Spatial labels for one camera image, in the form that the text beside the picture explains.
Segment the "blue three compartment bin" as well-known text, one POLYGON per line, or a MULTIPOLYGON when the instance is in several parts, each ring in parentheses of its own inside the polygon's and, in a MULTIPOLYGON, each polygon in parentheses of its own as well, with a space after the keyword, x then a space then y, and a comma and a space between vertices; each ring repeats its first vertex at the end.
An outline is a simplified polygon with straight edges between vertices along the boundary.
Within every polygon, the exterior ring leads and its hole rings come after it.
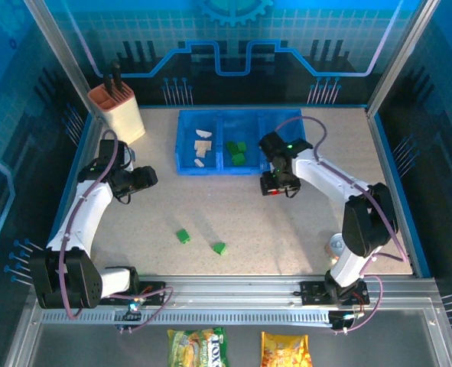
POLYGON ((181 175, 256 175, 269 169, 258 143, 282 122, 301 115, 300 109, 209 109, 182 110, 177 120, 175 144, 176 170, 181 175), (195 143, 201 139, 197 132, 209 132, 206 140, 211 150, 197 166, 195 143), (236 165, 227 144, 246 147, 245 163, 236 165))

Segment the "pink and cream knife block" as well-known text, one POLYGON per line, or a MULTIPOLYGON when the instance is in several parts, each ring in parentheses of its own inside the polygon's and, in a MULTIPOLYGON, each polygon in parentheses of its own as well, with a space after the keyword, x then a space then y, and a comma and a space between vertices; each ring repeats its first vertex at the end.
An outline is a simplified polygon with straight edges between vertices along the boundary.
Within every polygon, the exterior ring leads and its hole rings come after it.
POLYGON ((119 91, 112 82, 112 94, 100 84, 91 89, 87 97, 120 141, 131 144, 145 134, 135 94, 126 83, 119 91))

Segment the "silver tin can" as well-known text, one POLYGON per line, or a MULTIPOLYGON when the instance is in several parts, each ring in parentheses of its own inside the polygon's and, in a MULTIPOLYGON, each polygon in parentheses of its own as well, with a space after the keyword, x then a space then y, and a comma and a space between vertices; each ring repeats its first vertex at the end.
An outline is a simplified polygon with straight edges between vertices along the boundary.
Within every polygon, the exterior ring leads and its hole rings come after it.
POLYGON ((345 242, 341 233, 336 233, 331 236, 329 242, 325 246, 325 252, 332 264, 335 264, 343 250, 345 248, 345 242))

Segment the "yellow chips bag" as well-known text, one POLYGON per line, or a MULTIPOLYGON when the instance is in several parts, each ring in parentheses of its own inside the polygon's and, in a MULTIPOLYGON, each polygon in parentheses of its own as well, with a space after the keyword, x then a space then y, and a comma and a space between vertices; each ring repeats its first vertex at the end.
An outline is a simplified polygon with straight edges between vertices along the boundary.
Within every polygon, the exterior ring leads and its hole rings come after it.
POLYGON ((309 351, 309 336, 261 333, 260 367, 314 367, 309 351))

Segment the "green snack bag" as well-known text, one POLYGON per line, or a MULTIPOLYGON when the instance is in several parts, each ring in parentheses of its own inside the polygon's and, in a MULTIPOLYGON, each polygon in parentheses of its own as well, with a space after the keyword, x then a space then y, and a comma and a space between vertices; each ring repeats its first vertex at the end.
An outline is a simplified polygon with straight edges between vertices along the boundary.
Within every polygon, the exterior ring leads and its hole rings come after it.
POLYGON ((167 367, 230 367, 223 327, 168 330, 167 367))

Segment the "aluminium frame post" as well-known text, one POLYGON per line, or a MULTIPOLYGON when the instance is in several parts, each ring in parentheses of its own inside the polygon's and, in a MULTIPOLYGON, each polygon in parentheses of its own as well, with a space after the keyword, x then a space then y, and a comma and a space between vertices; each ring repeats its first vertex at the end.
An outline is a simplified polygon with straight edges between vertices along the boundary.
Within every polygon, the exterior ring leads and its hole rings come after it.
POLYGON ((90 91, 89 84, 78 65, 66 39, 59 29, 53 15, 44 0, 23 0, 35 20, 37 26, 44 35, 51 50, 62 66, 73 88, 76 90, 80 100, 89 111, 91 116, 102 124, 106 125, 101 114, 90 102, 87 93, 90 91))
POLYGON ((394 52, 388 67, 385 69, 378 82, 366 108, 367 117, 373 118, 384 102, 390 89, 397 80, 403 66, 413 53, 415 46, 425 28, 428 26, 436 8, 441 0, 421 0, 414 17, 409 22, 407 29, 400 40, 396 52, 394 52))

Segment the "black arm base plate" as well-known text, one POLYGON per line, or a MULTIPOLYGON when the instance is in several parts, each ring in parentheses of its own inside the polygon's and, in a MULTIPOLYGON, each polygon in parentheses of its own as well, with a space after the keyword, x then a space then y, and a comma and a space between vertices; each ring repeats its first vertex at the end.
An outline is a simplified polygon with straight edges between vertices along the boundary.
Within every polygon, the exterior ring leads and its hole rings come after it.
POLYGON ((323 281, 302 281, 299 283, 300 290, 297 296, 301 298, 304 306, 314 305, 340 305, 340 306, 363 306, 370 304, 369 292, 364 281, 359 281, 341 296, 332 295, 323 281))
POLYGON ((147 296, 147 294, 162 290, 165 287, 166 283, 163 281, 140 281, 136 287, 131 287, 126 292, 121 293, 121 295, 132 296, 132 298, 107 297, 103 298, 99 302, 99 305, 123 306, 137 304, 138 306, 161 306, 164 303, 164 296, 167 294, 167 291, 162 291, 151 296, 147 296))

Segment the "aluminium front rail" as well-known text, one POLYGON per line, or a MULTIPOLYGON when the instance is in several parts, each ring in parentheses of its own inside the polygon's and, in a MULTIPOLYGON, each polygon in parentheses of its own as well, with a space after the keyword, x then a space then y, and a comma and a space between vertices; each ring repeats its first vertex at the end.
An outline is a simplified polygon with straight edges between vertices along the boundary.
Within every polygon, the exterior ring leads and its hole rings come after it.
MULTIPOLYGON (((172 291, 161 293, 171 295, 169 307, 181 309, 284 309, 300 307, 301 298, 294 292, 301 289, 300 283, 324 283, 322 276, 141 276, 138 291, 142 292, 148 283, 159 283, 172 291)), ((381 297, 380 307, 413 308, 432 303, 442 307, 442 301, 434 280, 405 276, 369 275, 360 282, 366 289, 371 304, 381 297)))

